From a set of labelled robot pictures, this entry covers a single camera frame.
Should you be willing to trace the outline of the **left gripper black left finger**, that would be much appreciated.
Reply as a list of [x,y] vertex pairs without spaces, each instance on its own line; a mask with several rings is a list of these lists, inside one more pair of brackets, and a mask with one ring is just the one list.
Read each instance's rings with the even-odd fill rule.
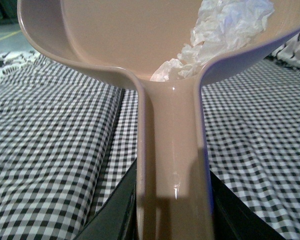
[[101,168],[94,214],[76,240],[136,240],[136,158],[109,159]]

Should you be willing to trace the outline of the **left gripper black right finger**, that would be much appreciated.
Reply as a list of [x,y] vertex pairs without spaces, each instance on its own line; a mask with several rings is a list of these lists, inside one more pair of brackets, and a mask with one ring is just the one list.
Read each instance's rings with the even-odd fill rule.
[[251,211],[213,172],[214,233],[217,240],[283,240]]

